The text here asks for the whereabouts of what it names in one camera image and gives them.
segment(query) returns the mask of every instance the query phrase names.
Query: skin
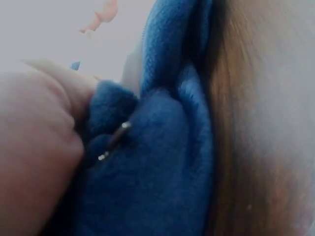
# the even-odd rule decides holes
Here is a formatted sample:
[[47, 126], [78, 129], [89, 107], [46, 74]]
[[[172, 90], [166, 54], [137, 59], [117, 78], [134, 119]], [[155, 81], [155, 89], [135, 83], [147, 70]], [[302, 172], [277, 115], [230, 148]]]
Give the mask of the skin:
[[118, 12], [117, 0], [105, 0], [101, 11], [95, 11], [94, 19], [79, 31], [85, 33], [88, 30], [96, 31], [102, 23], [111, 22]]
[[83, 156], [96, 80], [48, 60], [0, 73], [0, 235], [38, 235]]

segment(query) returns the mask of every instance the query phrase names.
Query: zipper pull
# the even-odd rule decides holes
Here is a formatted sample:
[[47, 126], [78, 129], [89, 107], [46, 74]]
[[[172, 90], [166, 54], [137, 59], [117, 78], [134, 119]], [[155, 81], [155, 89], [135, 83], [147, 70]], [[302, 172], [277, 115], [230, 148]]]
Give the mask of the zipper pull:
[[110, 153], [118, 146], [122, 137], [131, 129], [131, 123], [129, 121], [122, 123], [122, 125], [113, 134], [111, 140], [108, 142], [107, 150], [104, 154], [98, 157], [99, 161], [102, 161], [109, 157]]

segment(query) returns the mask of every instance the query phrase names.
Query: orange object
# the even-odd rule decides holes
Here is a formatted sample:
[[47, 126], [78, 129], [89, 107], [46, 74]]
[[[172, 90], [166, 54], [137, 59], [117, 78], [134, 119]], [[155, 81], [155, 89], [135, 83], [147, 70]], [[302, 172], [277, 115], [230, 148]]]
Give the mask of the orange object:
[[95, 17], [87, 26], [79, 31], [85, 33], [88, 30], [95, 31], [103, 22], [111, 22], [118, 12], [117, 0], [104, 0], [102, 11], [95, 11]]

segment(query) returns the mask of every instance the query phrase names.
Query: small blue object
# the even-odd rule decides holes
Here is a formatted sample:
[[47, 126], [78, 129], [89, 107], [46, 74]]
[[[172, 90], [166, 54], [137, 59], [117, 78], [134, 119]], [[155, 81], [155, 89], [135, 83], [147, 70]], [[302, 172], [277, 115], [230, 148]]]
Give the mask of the small blue object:
[[76, 61], [76, 62], [72, 63], [70, 68], [73, 69], [73, 70], [78, 70], [79, 67], [80, 67], [80, 64], [81, 64], [81, 62]]
[[[214, 154], [195, 66], [206, 51], [211, 3], [156, 1], [143, 36], [140, 99], [115, 83], [99, 83], [80, 129], [84, 161], [44, 235], [203, 234]], [[99, 161], [127, 120], [130, 131]]]

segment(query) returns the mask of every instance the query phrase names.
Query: white background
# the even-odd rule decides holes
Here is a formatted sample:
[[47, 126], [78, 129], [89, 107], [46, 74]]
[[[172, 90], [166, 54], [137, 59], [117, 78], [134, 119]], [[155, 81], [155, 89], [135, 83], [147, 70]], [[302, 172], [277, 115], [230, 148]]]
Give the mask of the white background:
[[17, 59], [48, 58], [64, 66], [82, 60], [83, 68], [119, 77], [125, 57], [140, 38], [154, 0], [118, 0], [118, 14], [96, 31], [103, 47], [91, 52], [77, 30], [89, 23], [103, 0], [0, 1], [0, 70], [14, 70]]

